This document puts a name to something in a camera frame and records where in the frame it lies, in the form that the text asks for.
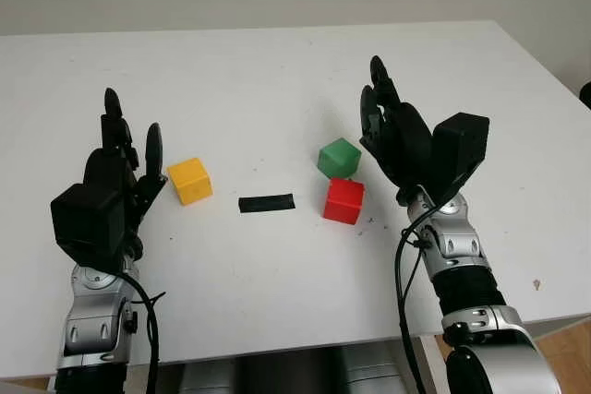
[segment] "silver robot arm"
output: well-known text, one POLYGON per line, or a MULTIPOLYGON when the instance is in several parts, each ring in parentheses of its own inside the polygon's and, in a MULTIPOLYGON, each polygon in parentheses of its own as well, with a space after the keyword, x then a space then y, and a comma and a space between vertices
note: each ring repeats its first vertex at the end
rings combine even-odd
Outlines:
MULTIPOLYGON (((432 208, 425 193, 408 207, 411 221, 432 208)), ((457 194, 418 227, 421 254, 444 314, 444 339, 455 393, 560 394, 546 359, 517 311, 497 290, 482 244, 457 194)))
MULTIPOLYGON (((125 257, 124 270, 138 279, 138 268, 125 257)), ((131 308, 135 290, 105 272, 76 265, 72 271, 74 303, 66 318, 57 363, 58 393, 122 393, 138 314, 131 308)))

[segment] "black bar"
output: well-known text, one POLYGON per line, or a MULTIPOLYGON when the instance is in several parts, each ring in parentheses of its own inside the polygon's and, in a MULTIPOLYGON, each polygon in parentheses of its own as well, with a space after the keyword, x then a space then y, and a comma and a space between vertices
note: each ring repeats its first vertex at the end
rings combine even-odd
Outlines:
POLYGON ((294 209, 294 196, 282 194, 279 196, 241 197, 238 199, 240 212, 277 211, 294 209))

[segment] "green cube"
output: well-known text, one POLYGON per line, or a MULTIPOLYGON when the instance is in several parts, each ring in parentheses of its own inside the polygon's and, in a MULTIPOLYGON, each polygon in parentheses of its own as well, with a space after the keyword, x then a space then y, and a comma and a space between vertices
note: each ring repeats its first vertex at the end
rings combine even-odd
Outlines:
POLYGON ((331 179, 346 179, 357 170, 360 158, 359 149, 344 138, 339 138, 320 150, 318 169, 331 179))

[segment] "white tabletop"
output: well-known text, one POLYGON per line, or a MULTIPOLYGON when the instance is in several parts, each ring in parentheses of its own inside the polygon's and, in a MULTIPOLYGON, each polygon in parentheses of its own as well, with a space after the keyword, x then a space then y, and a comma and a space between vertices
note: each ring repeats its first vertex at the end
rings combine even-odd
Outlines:
MULTIPOLYGON (((373 54, 431 127, 491 119, 464 195, 507 302, 525 321, 590 312, 591 112, 495 23, 2 37, 0 376, 54 371, 73 262, 49 203, 100 144, 107 86, 139 150, 160 122, 164 164, 199 157, 214 188, 182 207, 167 185, 140 228, 141 281, 167 291, 162 362, 398 336, 392 246, 407 219, 366 152, 357 225, 320 216, 318 151, 358 146, 373 54), (282 193, 296 209, 238 211, 238 197, 282 193)), ((407 312, 415 333, 440 330, 422 265, 407 312)), ((132 362, 148 358, 142 328, 132 362)))

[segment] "yellow cube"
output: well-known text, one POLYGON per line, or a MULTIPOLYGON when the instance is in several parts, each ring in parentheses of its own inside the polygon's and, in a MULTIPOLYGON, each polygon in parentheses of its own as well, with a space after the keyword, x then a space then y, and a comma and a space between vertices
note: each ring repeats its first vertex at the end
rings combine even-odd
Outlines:
POLYGON ((199 159, 189 159, 169 166, 168 175, 175 184, 176 193, 183 205, 213 194, 210 177, 199 159))

